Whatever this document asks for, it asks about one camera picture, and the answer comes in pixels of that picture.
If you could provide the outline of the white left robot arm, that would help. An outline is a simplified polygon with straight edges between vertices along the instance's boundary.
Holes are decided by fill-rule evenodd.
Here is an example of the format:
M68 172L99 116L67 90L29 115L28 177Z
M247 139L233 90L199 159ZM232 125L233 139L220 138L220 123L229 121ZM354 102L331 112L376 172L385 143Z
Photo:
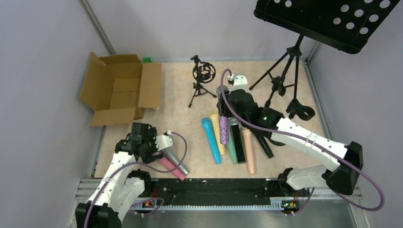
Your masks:
M111 164L95 192L87 202L75 210L79 228L120 228L122 221L144 192L151 192L152 179L147 171L134 170L142 159L145 164L154 161L157 151L157 129L149 124L134 123L126 139L115 146Z

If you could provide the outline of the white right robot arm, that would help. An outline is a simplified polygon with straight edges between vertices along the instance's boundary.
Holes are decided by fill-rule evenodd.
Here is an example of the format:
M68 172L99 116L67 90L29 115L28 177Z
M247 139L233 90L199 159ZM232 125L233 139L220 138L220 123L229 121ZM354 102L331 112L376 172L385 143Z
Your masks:
M318 162L310 168L287 168L278 177L287 190L329 187L342 195L352 195L363 168L363 148L357 142L344 144L303 128L282 113L259 107L243 89L221 90L219 113L235 118L257 138L272 144L291 146Z

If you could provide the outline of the silver grey microphone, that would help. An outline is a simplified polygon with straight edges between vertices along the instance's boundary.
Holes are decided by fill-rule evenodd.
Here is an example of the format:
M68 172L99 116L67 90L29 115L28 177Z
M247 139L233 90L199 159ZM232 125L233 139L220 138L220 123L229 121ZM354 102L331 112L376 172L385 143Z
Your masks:
M178 166L178 168L174 172L176 172L176 173L180 172L184 176L187 176L190 173L189 169L183 163L181 163L181 165L179 165L180 159L177 157L177 155L174 152L172 152L171 149L166 148L166 149L163 150L163 152L164 152L166 158L174 166Z

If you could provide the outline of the black shock mount tripod stand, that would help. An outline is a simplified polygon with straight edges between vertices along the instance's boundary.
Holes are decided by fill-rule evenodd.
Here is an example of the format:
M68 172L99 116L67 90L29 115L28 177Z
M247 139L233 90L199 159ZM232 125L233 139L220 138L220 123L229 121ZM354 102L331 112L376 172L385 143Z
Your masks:
M210 94L214 98L217 97L203 86L203 84L208 84L214 80L216 76L215 67L209 62L201 61L198 55L194 55L190 58L190 60L192 60L195 64L192 69L192 76L196 82L193 82L194 93L188 105L189 108L192 106L193 100L197 96Z

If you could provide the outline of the teal blue microphone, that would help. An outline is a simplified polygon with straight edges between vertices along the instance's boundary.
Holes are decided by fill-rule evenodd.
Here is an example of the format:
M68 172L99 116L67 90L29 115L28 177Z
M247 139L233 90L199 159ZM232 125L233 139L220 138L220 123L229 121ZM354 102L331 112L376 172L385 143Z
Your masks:
M206 134L206 138L208 140L208 144L212 153L212 157L214 159L214 162L216 164L221 164L221 155L219 153L218 145L215 139L215 135L213 132L213 127L212 123L209 118L202 118L201 124L203 127L203 130Z

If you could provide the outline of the black round-base stand with clip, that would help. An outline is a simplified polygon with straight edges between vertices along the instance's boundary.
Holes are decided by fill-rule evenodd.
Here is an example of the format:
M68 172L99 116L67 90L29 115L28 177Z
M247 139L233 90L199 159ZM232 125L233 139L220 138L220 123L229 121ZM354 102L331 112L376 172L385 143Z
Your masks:
M272 78L272 88L271 88L271 94L268 98L268 100L265 102L264 107L269 107L271 105L271 100L273 98L273 95L277 92L280 96L284 96L286 92L286 87L283 84L283 79L281 76L277 76L275 78Z

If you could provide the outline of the black microphone silver grille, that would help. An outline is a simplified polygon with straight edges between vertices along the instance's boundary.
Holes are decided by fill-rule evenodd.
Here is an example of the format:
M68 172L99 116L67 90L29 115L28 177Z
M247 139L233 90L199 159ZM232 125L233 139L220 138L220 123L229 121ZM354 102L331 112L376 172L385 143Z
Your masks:
M240 125L235 117L229 118L230 129L232 132L232 138L234 142L237 163L242 164L246 162L245 153L243 150L242 138L240 134Z

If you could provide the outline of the black round-base stand with holder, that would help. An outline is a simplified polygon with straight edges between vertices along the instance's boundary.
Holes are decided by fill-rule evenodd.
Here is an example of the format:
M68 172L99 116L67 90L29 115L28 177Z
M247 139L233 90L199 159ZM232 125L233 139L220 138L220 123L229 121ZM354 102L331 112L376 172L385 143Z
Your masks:
M296 98L293 98L286 108L289 119L298 116L303 121L311 120L315 115L315 110L310 106L302 105Z

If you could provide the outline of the mint green microphone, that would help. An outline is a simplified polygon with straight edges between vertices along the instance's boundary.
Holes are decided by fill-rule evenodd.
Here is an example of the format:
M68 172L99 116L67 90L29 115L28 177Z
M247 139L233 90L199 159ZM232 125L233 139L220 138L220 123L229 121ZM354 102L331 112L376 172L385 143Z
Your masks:
M230 127L228 127L228 136L229 136L229 141L227 144L227 148L229 151L229 155L231 158L231 161L233 164L237 164L238 160L237 160L237 155L236 155L236 149L235 149L235 145L234 145L234 141L233 141L233 137L232 137L232 132Z

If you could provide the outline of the brown cardboard box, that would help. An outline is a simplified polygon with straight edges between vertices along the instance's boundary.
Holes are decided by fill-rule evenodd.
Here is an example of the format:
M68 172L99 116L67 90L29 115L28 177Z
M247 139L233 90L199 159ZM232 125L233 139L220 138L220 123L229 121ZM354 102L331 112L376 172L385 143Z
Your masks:
M143 63L136 54L89 55L79 100L94 111L91 126L128 124L158 109L162 64Z

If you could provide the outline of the beige pink microphone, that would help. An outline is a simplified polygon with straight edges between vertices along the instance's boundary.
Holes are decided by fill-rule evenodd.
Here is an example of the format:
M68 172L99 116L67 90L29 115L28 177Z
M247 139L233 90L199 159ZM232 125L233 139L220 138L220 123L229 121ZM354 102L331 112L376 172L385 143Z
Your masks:
M243 136L243 140L244 140L248 173L255 174L256 168L255 168L255 163L254 163L255 158L254 158L254 152L253 152L253 146L252 146L252 140L251 140L252 139L251 131L249 129L242 130L242 136Z

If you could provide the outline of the purple glitter microphone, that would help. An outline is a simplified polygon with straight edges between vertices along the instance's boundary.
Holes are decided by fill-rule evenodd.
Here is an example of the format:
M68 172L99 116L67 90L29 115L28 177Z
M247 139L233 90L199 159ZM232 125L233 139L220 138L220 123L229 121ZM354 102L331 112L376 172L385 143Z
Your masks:
M229 142L229 130L228 130L228 118L225 116L225 103L223 97L225 92L228 92L228 88L225 85L220 85L216 89L218 96L217 109L219 116L219 134L220 143L226 145Z

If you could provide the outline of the cream yellow microphone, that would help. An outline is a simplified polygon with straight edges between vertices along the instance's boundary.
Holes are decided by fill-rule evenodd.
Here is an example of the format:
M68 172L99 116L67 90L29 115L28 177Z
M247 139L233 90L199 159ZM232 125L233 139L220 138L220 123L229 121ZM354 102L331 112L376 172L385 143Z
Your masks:
M213 126L215 139L220 155L225 155L225 146L220 142L219 116L217 113L210 114L210 121Z

